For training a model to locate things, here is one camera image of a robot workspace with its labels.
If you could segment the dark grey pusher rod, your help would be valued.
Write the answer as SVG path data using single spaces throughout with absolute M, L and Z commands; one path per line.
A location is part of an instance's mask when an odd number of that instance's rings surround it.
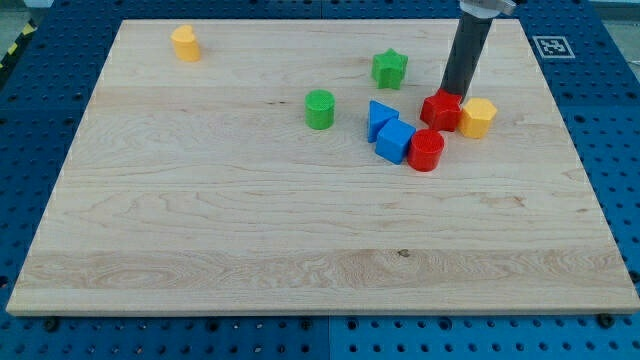
M 442 90 L 466 97 L 492 22 L 492 18 L 462 13 L 441 81 Z

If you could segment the silver rod mount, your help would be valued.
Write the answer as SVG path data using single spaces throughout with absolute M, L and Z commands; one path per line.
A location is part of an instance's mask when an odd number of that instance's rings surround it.
M 512 15 L 516 9 L 513 0 L 460 0 L 460 8 L 476 18 L 495 18 L 500 14 Z

